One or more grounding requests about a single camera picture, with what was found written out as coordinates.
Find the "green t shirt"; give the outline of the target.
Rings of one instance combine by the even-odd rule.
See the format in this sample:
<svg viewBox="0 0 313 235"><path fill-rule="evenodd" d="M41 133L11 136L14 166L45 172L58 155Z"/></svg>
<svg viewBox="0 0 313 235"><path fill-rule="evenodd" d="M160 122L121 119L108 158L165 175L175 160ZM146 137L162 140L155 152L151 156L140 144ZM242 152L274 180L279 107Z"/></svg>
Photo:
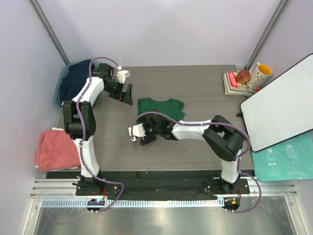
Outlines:
<svg viewBox="0 0 313 235"><path fill-rule="evenodd" d="M185 113L183 112L184 102L177 99L169 99L166 101L156 101L151 98L141 98L137 102L138 112L140 115L144 112L157 111L163 113L175 120L183 120Z"/></svg>

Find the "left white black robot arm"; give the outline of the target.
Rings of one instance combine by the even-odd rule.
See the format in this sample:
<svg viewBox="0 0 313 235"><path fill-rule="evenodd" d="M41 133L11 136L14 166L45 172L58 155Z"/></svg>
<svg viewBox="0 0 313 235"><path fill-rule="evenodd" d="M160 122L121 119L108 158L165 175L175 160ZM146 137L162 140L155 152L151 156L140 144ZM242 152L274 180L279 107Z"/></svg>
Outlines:
<svg viewBox="0 0 313 235"><path fill-rule="evenodd" d="M100 195L105 189L101 169L96 160L94 134L96 120L93 105L107 92L110 98L132 105L132 84L125 87L130 71L106 63L95 65L84 60L67 66L60 84L59 99L63 107L65 132L74 142L81 164L76 195Z"/></svg>

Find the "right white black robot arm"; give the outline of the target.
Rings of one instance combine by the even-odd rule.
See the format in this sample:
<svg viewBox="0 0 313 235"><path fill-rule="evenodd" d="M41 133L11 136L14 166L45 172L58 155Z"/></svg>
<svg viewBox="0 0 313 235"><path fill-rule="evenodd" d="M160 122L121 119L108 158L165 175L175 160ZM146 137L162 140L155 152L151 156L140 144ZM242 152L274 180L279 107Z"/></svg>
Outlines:
<svg viewBox="0 0 313 235"><path fill-rule="evenodd" d="M216 115L212 120L187 122L175 120L157 112L141 114L133 134L142 145L157 140L157 136L168 141L205 141L221 159L221 188L233 193L239 186L239 155L246 137L224 117Z"/></svg>

